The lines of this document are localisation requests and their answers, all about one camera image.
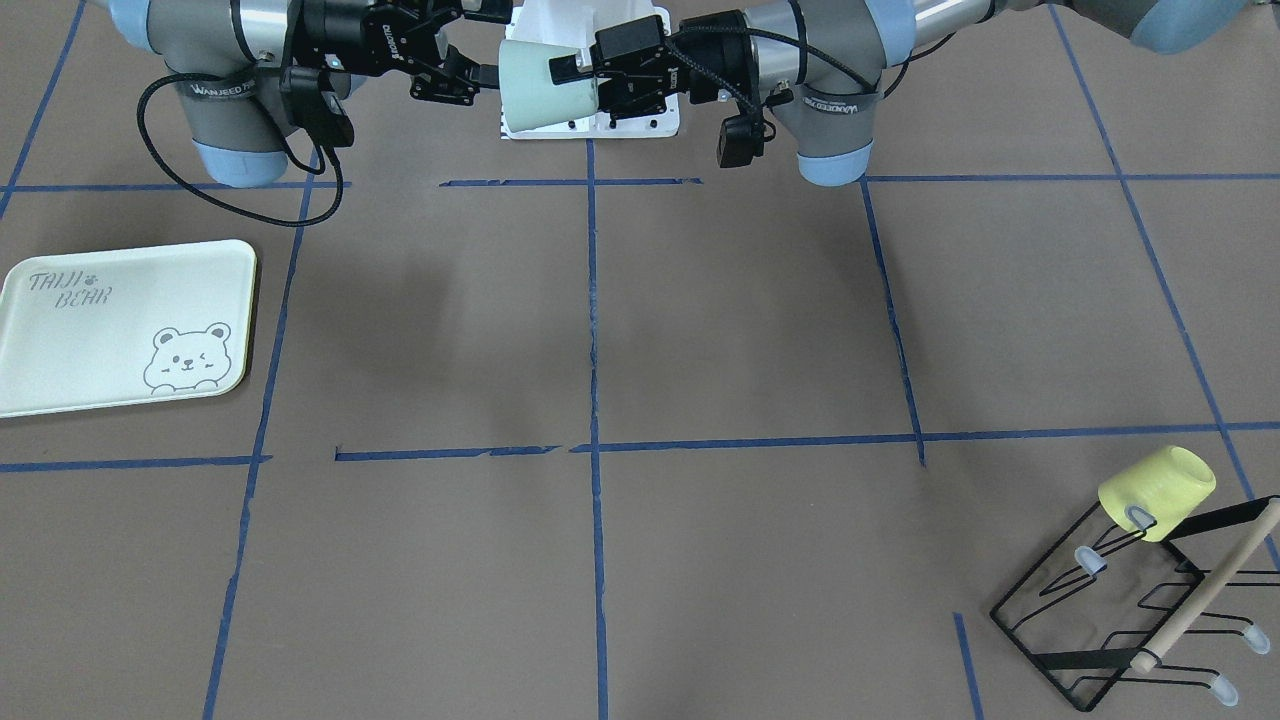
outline tray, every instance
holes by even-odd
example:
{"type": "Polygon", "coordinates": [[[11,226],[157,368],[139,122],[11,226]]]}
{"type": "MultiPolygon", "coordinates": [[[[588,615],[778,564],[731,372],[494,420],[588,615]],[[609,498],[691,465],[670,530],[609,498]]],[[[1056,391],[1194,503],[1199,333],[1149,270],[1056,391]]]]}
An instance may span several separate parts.
{"type": "Polygon", "coordinates": [[[18,263],[0,290],[0,418],[230,391],[256,277],[239,240],[18,263]]]}

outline yellow cup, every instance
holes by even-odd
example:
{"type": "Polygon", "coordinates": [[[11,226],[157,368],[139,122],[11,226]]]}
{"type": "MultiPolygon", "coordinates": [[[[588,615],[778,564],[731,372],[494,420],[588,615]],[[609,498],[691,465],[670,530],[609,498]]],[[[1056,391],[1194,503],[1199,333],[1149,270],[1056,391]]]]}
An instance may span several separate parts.
{"type": "Polygon", "coordinates": [[[1098,486],[1098,500],[1116,525],[1130,533],[1138,525],[1129,518],[1129,507],[1146,510],[1156,525],[1142,539],[1160,542],[1216,484],[1213,470],[1194,452],[1165,446],[1098,486]]]}

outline light blue joint cover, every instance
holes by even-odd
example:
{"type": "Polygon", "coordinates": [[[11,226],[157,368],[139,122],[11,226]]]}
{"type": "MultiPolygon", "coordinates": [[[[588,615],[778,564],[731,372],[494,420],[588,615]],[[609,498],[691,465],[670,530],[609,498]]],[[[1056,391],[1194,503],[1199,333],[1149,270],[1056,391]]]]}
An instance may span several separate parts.
{"type": "Polygon", "coordinates": [[[230,187],[262,187],[278,181],[289,168],[289,159],[282,150],[252,152],[224,150],[196,142],[200,159],[205,161],[209,177],[230,187]]]}
{"type": "Polygon", "coordinates": [[[1098,555],[1098,551],[1087,544],[1082,544],[1075,548],[1075,562],[1079,564],[1080,569],[1088,573],[1089,577],[1097,575],[1107,569],[1107,561],[1098,555]]]}
{"type": "Polygon", "coordinates": [[[1240,702],[1239,691],[1235,689],[1231,680],[1226,679],[1226,675],[1213,678],[1213,682],[1208,684],[1208,692],[1213,693],[1213,697],[1228,707],[1235,707],[1240,702]]]}
{"type": "Polygon", "coordinates": [[[915,49],[915,3],[911,0],[865,0],[884,45],[884,67],[901,65],[915,49]]]}
{"type": "Polygon", "coordinates": [[[151,0],[108,0],[108,9],[111,12],[115,29],[120,31],[129,45],[147,53],[156,51],[147,37],[147,13],[151,10],[151,0]]]}
{"type": "Polygon", "coordinates": [[[806,158],[797,154],[800,174],[804,176],[804,179],[822,187],[840,187],[855,182],[867,174],[867,165],[872,161],[872,145],[876,145],[876,141],[868,142],[865,147],[852,152],[829,158],[806,158]]]}
{"type": "Polygon", "coordinates": [[[1133,28],[1139,47],[1172,55],[1190,50],[1222,29],[1249,0],[1160,0],[1133,28]]]}

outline black wire rack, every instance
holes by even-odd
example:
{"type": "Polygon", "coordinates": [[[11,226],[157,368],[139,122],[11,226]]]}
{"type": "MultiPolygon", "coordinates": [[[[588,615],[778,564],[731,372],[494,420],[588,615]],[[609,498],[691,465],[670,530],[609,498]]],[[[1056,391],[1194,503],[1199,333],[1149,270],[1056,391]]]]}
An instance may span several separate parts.
{"type": "MultiPolygon", "coordinates": [[[[1212,570],[1196,566],[1175,541],[1256,520],[1265,497],[1183,520],[1160,542],[1139,542],[1155,527],[1125,532],[1094,502],[992,607],[989,615],[1032,665],[1082,712],[1119,683],[1199,687],[1224,705],[1235,688],[1212,667],[1167,665],[1146,648],[1212,570]],[[1149,675],[1128,674],[1151,655],[1149,675]]],[[[1275,570],[1242,570],[1226,587],[1280,587],[1275,570]]],[[[1258,653],[1270,641],[1243,615],[1201,612],[1215,628],[1187,635],[1239,635],[1258,653]]]]}

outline wooden handle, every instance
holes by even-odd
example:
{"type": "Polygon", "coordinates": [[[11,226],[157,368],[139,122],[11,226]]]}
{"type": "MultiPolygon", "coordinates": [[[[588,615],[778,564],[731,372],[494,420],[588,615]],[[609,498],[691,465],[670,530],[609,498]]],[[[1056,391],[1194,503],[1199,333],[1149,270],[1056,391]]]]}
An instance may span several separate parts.
{"type": "Polygon", "coordinates": [[[1151,642],[1143,646],[1146,652],[1135,655],[1129,666],[1139,673],[1149,673],[1156,666],[1157,659],[1169,653],[1169,650],[1174,647],[1178,638],[1183,637],[1183,633],[1192,626],[1192,623],[1201,616],[1201,612],[1204,612],[1208,603],[1213,602],[1217,593],[1222,592],[1226,583],[1231,582],[1231,577],[1244,565],[1249,555],[1253,555],[1253,551],[1262,544],[1262,541],[1276,527],[1276,523],[1280,523],[1280,498],[1272,498],[1267,503],[1267,509],[1249,525],[1249,532],[1235,543],[1235,547],[1226,553],[1226,557],[1219,562],[1208,578],[1196,587],[1190,597],[1178,607],[1172,616],[1169,618],[1169,621],[1151,638],[1151,642]]]}

